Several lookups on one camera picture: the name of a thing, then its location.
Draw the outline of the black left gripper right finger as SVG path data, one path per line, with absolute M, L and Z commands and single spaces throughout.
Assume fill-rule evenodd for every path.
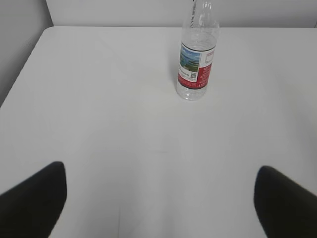
M 266 237 L 317 236 L 317 196 L 275 168 L 259 169 L 253 202 Z

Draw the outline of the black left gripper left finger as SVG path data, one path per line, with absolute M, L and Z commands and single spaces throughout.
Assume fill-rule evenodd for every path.
M 66 202 L 63 162 L 52 162 L 0 195 L 2 238 L 48 238 Z

